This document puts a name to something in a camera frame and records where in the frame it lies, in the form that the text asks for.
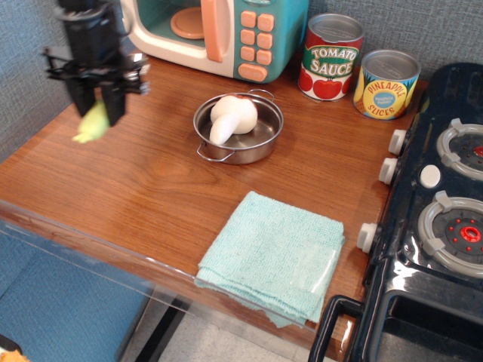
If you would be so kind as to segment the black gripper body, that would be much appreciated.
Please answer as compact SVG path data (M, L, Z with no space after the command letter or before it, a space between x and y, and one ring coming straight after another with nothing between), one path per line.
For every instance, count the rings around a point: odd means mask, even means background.
M125 93L147 94L143 80L149 70L142 54L128 55L122 41L128 36L119 23L119 7L55 7L67 45L46 47L48 77L61 81L85 80L97 87L112 82Z

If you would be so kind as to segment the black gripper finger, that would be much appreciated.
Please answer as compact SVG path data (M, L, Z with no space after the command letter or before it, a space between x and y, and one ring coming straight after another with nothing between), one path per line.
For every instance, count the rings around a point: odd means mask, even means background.
M67 79L67 90L78 113L84 117L95 103L94 88L83 79Z
M113 127L125 115L125 92L116 86L102 86L102 98L109 119L109 126Z

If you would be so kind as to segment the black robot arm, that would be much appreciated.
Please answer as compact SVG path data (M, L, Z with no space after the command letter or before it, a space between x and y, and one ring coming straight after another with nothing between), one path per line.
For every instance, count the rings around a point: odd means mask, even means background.
M142 79L149 69L146 56L122 50L128 31L118 24L118 5L112 1L58 1L54 15L68 45L43 50L48 77L66 85L81 116L93 109L99 88L108 125L114 126L125 115L126 95L149 91Z

